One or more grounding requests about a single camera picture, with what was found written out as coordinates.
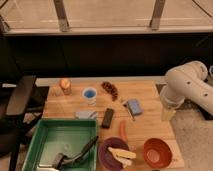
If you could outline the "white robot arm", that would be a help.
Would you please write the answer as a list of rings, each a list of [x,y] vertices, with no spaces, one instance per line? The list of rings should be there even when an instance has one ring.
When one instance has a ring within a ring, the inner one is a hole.
[[[213,115],[213,86],[204,82],[207,75],[207,67],[200,61],[191,61],[169,69],[165,74],[166,85],[160,92],[163,106],[177,109],[185,99],[190,99]]]

